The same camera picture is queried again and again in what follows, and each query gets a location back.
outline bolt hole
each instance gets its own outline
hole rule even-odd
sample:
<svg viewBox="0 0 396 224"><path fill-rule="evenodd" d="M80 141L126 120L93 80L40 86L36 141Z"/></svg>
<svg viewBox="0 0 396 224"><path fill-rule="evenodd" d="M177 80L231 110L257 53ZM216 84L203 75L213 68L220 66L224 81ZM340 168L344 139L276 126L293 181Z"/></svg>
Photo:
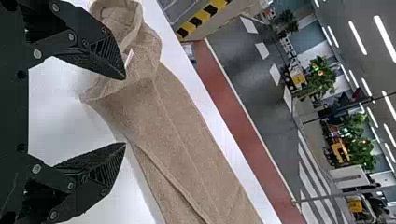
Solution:
<svg viewBox="0 0 396 224"><path fill-rule="evenodd" d="M24 143L21 143L17 146L17 151L19 152L27 152L27 145Z"/></svg>
<svg viewBox="0 0 396 224"><path fill-rule="evenodd" d="M27 78L27 73L24 71L19 71L17 74L19 79L26 79Z"/></svg>
<svg viewBox="0 0 396 224"><path fill-rule="evenodd" d="M16 11L18 8L18 3L16 0L0 0L0 2L7 11Z"/></svg>
<svg viewBox="0 0 396 224"><path fill-rule="evenodd" d="M1 219L0 224L13 224L15 223L16 214L14 212L5 213Z"/></svg>

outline gray floor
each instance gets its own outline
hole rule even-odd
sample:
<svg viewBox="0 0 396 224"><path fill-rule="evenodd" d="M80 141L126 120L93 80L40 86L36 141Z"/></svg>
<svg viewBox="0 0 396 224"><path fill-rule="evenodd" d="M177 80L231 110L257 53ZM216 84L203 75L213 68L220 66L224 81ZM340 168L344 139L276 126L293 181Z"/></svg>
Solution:
<svg viewBox="0 0 396 224"><path fill-rule="evenodd" d="M298 145L301 144L298 137L299 129L283 100L284 87L277 86L269 73L274 63L278 68L284 64L283 51L278 50L268 27L259 23L255 23L255 26L259 33L249 34L241 20L235 18L209 36L208 41L292 193L299 199L301 192L305 196L309 195L299 174L299 164L302 160L298 152ZM270 56L265 60L255 47L255 44L260 42L264 42L270 52ZM315 186L311 175L309 181L318 192L318 186ZM310 205L318 222L328 224L329 222L322 219L316 206L313 203ZM332 205L337 216L340 215L337 203L332 202ZM325 206L325 209L330 214L329 207ZM332 223L344 223L341 216L337 219L332 218Z"/></svg>

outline desk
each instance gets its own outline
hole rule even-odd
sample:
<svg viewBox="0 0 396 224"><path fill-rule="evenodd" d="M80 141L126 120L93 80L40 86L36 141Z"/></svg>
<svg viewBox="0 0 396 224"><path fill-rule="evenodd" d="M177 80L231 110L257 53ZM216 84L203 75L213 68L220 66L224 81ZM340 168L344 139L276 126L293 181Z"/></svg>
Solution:
<svg viewBox="0 0 396 224"><path fill-rule="evenodd" d="M71 0L87 8L88 0ZM144 0L146 22L163 41L162 62L180 78L202 113L209 130L266 223L280 223L259 182L235 143L205 86L174 35L156 0ZM55 58L31 69L29 148L49 165L115 142L107 124L78 96L92 84L92 72ZM112 192L70 224L164 224L131 150Z"/></svg>

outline screw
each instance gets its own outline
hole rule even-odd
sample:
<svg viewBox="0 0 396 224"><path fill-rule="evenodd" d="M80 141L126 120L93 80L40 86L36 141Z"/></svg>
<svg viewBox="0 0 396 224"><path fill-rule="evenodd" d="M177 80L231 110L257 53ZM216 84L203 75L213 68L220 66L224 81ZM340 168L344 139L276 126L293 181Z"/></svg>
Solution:
<svg viewBox="0 0 396 224"><path fill-rule="evenodd" d="M56 5L55 3L52 4L52 10L54 10L54 11L56 11L56 12L59 12L59 6Z"/></svg>
<svg viewBox="0 0 396 224"><path fill-rule="evenodd" d="M41 166L39 164L36 164L32 170L33 174L37 175L38 173L40 173L40 171L41 171Z"/></svg>
<svg viewBox="0 0 396 224"><path fill-rule="evenodd" d="M87 40L82 39L82 46L84 46L84 48L88 48L89 45L90 45L90 44L88 43Z"/></svg>
<svg viewBox="0 0 396 224"><path fill-rule="evenodd" d="M52 213L50 214L50 216L49 216L49 218L50 218L51 220L55 220L57 217L58 217L58 213L57 213L57 212L52 212Z"/></svg>
<svg viewBox="0 0 396 224"><path fill-rule="evenodd" d="M100 195L102 195L102 197L105 197L107 195L107 189L102 189Z"/></svg>
<svg viewBox="0 0 396 224"><path fill-rule="evenodd" d="M73 34L69 34L69 40L73 41L74 39L75 39L74 35Z"/></svg>
<svg viewBox="0 0 396 224"><path fill-rule="evenodd" d="M73 188L74 188L74 183L73 183L73 182L70 182L70 183L67 185L67 188L68 188L68 189L73 189Z"/></svg>
<svg viewBox="0 0 396 224"><path fill-rule="evenodd" d="M87 182L87 180L88 180L88 177L84 175L84 176L81 178L81 183L85 183L85 182Z"/></svg>
<svg viewBox="0 0 396 224"><path fill-rule="evenodd" d="M107 28L105 26L102 27L102 33L107 34Z"/></svg>
<svg viewBox="0 0 396 224"><path fill-rule="evenodd" d="M41 51L39 49L35 49L33 51L33 56L35 56L36 59L40 59L41 57L43 57L43 54L41 53Z"/></svg>

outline folded towel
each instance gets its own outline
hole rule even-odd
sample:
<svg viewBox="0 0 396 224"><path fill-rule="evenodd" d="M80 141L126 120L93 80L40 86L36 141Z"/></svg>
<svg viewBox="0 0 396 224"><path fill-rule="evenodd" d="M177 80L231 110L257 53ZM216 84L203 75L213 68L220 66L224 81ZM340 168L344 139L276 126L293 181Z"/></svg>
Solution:
<svg viewBox="0 0 396 224"><path fill-rule="evenodd" d="M262 223L184 86L160 63L161 39L140 4L98 0L91 11L134 56L126 81L98 77L81 100L135 146L166 222Z"/></svg>

